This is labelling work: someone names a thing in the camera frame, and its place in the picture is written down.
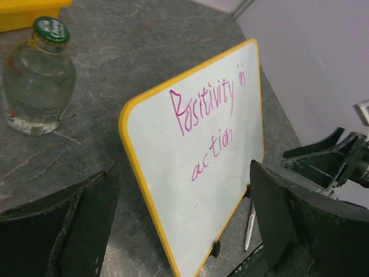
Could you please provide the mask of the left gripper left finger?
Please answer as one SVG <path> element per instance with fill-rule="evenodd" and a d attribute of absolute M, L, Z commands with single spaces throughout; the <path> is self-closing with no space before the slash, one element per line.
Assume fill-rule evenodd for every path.
<path fill-rule="evenodd" d="M 1 276 L 99 276 L 120 195 L 114 164 L 1 213 Z"/>

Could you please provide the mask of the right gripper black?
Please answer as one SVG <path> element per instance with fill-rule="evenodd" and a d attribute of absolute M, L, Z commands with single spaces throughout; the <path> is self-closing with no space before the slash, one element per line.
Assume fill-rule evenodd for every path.
<path fill-rule="evenodd" d="M 323 190 L 342 186 L 351 180 L 368 187 L 367 136 L 350 132 L 338 142 L 344 128 L 337 127 L 326 138 L 283 153 L 282 167 L 316 184 Z M 297 158 L 313 154 L 334 154 L 336 157 Z"/>

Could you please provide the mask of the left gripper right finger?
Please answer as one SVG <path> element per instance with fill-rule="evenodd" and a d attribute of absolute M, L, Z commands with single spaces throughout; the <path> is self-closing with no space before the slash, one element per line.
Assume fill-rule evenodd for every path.
<path fill-rule="evenodd" d="M 256 160 L 250 189 L 269 268 L 303 245 L 320 276 L 368 276 L 368 209 L 309 190 Z"/>

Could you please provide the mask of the white marker pen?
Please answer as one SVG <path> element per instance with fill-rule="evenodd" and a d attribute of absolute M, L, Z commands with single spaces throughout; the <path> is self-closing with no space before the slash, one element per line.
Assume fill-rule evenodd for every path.
<path fill-rule="evenodd" d="M 256 216 L 256 213 L 255 213 L 254 201 L 253 199 L 251 199 L 249 216 L 248 216 L 248 221 L 247 221 L 247 229 L 246 229 L 245 240 L 244 240 L 244 252 L 247 252 L 250 246 L 251 236 L 253 233 L 253 226 L 255 222 L 255 216 Z"/>

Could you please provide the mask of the white whiteboard orange frame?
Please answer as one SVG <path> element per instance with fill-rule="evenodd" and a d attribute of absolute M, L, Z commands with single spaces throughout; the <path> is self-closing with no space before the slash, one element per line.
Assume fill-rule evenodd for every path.
<path fill-rule="evenodd" d="M 257 41 L 133 97 L 118 128 L 173 274 L 198 275 L 264 157 Z"/>

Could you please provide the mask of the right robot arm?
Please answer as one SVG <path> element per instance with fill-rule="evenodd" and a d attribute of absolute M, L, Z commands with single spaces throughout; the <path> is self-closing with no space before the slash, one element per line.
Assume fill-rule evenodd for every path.
<path fill-rule="evenodd" d="M 368 141 L 363 134 L 338 127 L 327 138 L 285 151 L 281 166 L 310 180 L 323 190 L 339 187 L 351 180 L 368 188 Z"/>

